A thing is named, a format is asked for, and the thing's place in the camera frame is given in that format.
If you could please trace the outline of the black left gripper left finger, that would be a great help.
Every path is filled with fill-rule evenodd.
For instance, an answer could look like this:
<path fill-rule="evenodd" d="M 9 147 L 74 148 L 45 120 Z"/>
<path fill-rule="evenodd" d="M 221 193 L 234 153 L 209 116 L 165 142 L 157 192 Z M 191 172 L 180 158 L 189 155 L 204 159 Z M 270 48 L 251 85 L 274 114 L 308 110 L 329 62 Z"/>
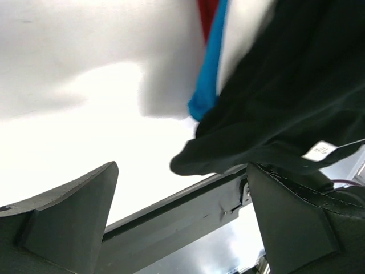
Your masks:
<path fill-rule="evenodd" d="M 119 169 L 108 162 L 1 207 L 1 273 L 93 273 Z"/>

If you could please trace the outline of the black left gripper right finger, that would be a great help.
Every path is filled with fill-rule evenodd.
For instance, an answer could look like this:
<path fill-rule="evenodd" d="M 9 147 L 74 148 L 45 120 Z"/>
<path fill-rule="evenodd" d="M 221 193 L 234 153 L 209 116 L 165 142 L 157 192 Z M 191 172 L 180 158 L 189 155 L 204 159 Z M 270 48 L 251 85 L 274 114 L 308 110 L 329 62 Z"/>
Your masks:
<path fill-rule="evenodd" d="M 272 273 L 364 273 L 364 187 L 321 193 L 247 166 Z"/>

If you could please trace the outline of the black t shirt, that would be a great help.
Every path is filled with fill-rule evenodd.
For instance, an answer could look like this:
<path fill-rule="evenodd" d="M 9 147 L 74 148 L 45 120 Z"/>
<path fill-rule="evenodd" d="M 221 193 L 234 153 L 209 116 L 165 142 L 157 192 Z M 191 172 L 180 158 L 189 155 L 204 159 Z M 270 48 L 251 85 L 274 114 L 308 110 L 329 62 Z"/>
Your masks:
<path fill-rule="evenodd" d="M 309 174 L 364 145 L 364 2 L 278 1 L 194 139 L 178 175 L 256 162 Z"/>

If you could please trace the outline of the blue t shirt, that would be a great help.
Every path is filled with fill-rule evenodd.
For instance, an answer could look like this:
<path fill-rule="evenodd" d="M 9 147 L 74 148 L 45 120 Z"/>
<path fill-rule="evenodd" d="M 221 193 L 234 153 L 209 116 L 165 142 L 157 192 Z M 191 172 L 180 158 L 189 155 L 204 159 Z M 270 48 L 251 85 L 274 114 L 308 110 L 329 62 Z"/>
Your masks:
<path fill-rule="evenodd" d="M 200 121 L 214 107 L 218 98 L 216 91 L 218 65 L 228 3 L 228 1 L 219 1 L 208 41 L 205 43 L 205 56 L 198 75 L 196 89 L 188 103 L 189 114 L 196 121 Z"/>

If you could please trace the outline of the white t shirt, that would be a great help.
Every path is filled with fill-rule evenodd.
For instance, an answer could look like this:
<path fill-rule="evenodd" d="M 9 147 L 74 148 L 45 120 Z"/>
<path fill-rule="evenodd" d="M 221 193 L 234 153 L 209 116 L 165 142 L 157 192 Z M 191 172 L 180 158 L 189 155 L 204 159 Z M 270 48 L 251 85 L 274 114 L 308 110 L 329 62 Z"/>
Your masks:
<path fill-rule="evenodd" d="M 239 61 L 273 19 L 276 3 L 272 0 L 229 1 L 218 64 L 217 95 L 220 95 Z"/>

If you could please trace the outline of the red t shirt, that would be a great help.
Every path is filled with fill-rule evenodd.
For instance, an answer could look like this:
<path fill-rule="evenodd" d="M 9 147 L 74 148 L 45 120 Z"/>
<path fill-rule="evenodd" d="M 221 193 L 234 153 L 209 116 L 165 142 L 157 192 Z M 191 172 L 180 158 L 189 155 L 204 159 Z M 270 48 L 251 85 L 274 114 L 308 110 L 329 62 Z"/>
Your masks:
<path fill-rule="evenodd" d="M 197 0 L 198 10 L 200 13 L 202 33 L 204 42 L 207 43 L 210 28 L 214 19 L 214 15 L 219 4 L 219 0 Z"/>

